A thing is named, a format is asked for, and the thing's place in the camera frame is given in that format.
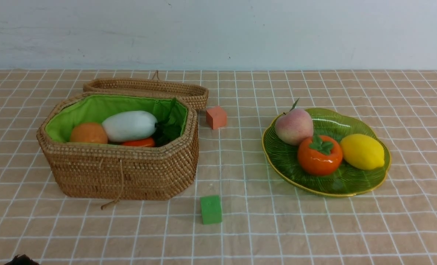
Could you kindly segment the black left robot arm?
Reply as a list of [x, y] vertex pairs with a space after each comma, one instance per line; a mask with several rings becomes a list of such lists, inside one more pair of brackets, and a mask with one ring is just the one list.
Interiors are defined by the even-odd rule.
[[4, 265], [40, 265], [35, 260], [31, 259], [27, 255], [15, 255], [12, 260], [8, 261]]

